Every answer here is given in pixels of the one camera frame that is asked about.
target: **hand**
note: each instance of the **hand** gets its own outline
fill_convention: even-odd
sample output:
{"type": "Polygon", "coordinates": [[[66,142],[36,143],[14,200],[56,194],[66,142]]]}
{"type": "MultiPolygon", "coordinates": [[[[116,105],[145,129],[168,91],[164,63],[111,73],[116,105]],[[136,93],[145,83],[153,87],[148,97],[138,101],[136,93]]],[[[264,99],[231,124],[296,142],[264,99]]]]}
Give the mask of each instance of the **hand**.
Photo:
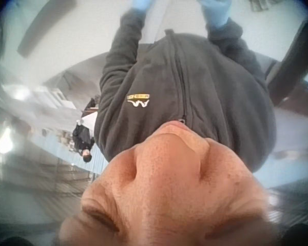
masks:
{"type": "Polygon", "coordinates": [[[147,12],[150,8],[153,0],[133,0],[132,1],[132,7],[134,9],[138,9],[142,12],[147,12]]]}
{"type": "Polygon", "coordinates": [[[232,0],[198,0],[202,5],[202,11],[206,22],[211,28],[223,27],[229,18],[232,0]]]}

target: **skin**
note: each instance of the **skin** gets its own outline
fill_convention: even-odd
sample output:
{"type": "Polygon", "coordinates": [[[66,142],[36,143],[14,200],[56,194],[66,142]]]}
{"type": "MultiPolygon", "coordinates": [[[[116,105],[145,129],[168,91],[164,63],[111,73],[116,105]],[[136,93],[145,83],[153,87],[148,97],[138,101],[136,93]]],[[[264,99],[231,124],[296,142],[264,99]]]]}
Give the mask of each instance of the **skin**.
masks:
{"type": "Polygon", "coordinates": [[[90,151],[89,150],[83,150],[82,156],[85,156],[85,155],[90,155],[90,151]]]}
{"type": "Polygon", "coordinates": [[[259,245],[267,196],[229,148],[177,121],[116,156],[62,224],[66,245],[259,245]]]}

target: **mouth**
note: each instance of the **mouth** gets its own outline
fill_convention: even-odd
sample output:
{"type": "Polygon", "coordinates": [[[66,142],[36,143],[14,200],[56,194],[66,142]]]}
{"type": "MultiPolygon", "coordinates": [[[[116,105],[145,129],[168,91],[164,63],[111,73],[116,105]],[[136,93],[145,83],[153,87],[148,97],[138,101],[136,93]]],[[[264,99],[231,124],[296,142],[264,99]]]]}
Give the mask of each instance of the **mouth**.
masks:
{"type": "Polygon", "coordinates": [[[163,125],[161,125],[159,130],[164,128],[164,127],[168,127],[168,126],[175,126],[175,127],[178,127],[182,130],[185,130],[187,132],[192,132],[192,130],[190,128],[188,128],[186,125],[182,124],[181,122],[179,122],[177,120],[173,120],[173,121],[169,121],[167,123],[164,123],[163,125]]]}

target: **dark gray hoodie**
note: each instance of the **dark gray hoodie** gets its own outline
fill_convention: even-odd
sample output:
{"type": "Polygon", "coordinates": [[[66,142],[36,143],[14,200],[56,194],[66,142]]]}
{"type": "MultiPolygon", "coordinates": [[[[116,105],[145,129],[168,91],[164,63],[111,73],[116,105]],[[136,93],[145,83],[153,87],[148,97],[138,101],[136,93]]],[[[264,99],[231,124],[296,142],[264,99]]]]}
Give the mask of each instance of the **dark gray hoodie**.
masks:
{"type": "Polygon", "coordinates": [[[167,31],[137,59],[144,20],[135,9],[121,18],[103,69],[94,135],[107,160],[180,120],[258,170],[274,147],[275,117],[242,28],[229,19],[208,38],[167,31]]]}

